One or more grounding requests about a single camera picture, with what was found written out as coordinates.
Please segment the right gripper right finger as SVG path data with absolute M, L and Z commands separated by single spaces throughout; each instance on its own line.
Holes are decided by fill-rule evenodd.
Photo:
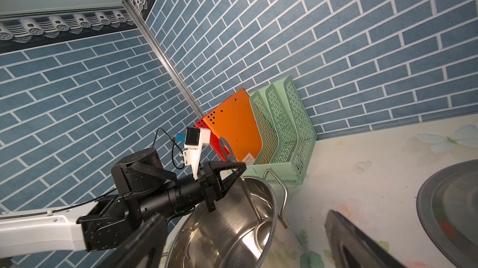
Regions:
M 341 213 L 330 210 L 325 228 L 337 268 L 404 268 Z

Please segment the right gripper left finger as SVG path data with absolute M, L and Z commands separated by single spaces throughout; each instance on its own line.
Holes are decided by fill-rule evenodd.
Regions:
M 169 234 L 166 223 L 164 216 L 152 216 L 97 267 L 158 268 Z

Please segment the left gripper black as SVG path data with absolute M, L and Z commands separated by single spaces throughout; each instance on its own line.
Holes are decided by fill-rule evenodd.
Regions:
M 230 170 L 225 179 L 220 172 Z M 246 171 L 244 162 L 207 161 L 198 169 L 200 192 L 209 212 L 215 211 L 215 202 L 223 199 Z

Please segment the metal ladle spoon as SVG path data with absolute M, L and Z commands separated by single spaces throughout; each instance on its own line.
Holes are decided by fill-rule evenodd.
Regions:
M 230 147 L 230 145 L 228 144 L 226 139 L 224 139 L 223 137 L 220 137 L 219 142 L 220 142 L 220 147 L 221 147 L 222 153 L 224 154 L 227 161 L 228 162 L 236 162 L 237 158 L 235 157 L 233 149 Z M 245 179 L 242 176 L 240 176 L 240 178 L 238 179 L 237 182 L 241 185 L 241 188 L 243 189 L 243 191 L 245 193 L 245 196 L 246 196 L 252 210 L 254 211 L 258 222 L 261 223 L 263 221 L 263 218 L 261 217 L 261 215 L 260 215 L 252 197 L 251 197 L 251 194 L 250 194 L 248 186 L 245 182 Z

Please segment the steel pot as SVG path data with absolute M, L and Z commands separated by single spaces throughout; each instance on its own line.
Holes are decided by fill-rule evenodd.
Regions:
M 199 205 L 186 219 L 167 252 L 166 268 L 298 268 L 300 250 L 294 244 L 279 204 L 263 178 L 245 177 L 210 212 Z

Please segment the steel pot lid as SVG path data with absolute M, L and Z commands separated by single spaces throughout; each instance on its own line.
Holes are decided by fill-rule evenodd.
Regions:
M 478 161 L 444 168 L 428 178 L 417 196 L 420 223 L 457 268 L 478 266 Z

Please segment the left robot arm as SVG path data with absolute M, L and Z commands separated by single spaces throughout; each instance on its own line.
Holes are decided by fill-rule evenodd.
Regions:
M 156 215 L 167 221 L 200 203 L 214 211 L 214 203 L 245 171 L 243 162 L 208 161 L 196 174 L 178 178 L 163 168 L 156 149 L 143 149 L 112 167 L 117 194 L 61 209 L 1 215 L 1 258 L 117 248 Z

